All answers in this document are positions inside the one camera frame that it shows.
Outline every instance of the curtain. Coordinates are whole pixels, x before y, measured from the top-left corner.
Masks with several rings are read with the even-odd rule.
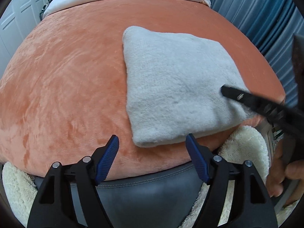
[[[304,35],[304,19],[292,0],[211,0],[211,4],[259,49],[285,89],[285,104],[296,106],[292,36]]]

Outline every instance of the blue rubber tip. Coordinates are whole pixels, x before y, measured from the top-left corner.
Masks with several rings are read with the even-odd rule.
[[[100,161],[96,166],[96,176],[95,181],[97,184],[103,182],[112,166],[112,163],[115,159],[115,156],[118,152],[119,148],[119,139],[117,136],[114,136],[112,141],[110,142],[108,148],[105,150],[103,156],[101,157]]]
[[[192,163],[194,164],[199,178],[203,182],[207,183],[210,179],[208,175],[208,164],[203,158],[199,149],[197,148],[198,146],[200,145],[198,145],[197,142],[194,141],[194,139],[190,135],[187,135],[186,148],[188,150]]]

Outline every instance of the finger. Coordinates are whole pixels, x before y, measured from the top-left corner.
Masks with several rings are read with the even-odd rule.
[[[272,196],[277,197],[280,194],[282,194],[282,192],[283,192],[283,185],[276,183],[273,180],[271,175],[267,176],[266,188],[267,188],[267,191],[268,191],[270,197],[272,197]]]
[[[281,159],[274,159],[272,161],[269,175],[271,175],[273,181],[277,184],[281,183],[285,179],[285,168]]]
[[[301,180],[295,191],[292,193],[292,195],[287,200],[285,206],[289,206],[292,203],[294,203],[297,200],[300,200],[302,195],[304,193],[304,180]]]
[[[290,163],[286,167],[285,174],[291,180],[304,179],[304,160]]]
[[[279,159],[283,155],[283,140],[284,139],[280,140],[277,144],[277,147],[275,149],[275,155],[274,155],[275,159]]]

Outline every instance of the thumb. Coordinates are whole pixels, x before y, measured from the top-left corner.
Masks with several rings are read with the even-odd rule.
[[[290,163],[286,167],[285,174],[291,180],[304,179],[304,160]]]

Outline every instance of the orange plush blanket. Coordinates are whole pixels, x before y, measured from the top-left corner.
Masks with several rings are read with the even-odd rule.
[[[247,88],[282,102],[285,93],[254,45],[209,7],[186,0],[101,0],[47,16],[24,40],[0,82],[0,160],[44,176],[54,161],[91,155],[112,134],[120,149],[107,179],[190,160],[183,143],[139,148],[126,112],[122,35],[132,25],[221,43]],[[255,126],[259,118],[245,122]],[[203,137],[219,147],[235,128]]]

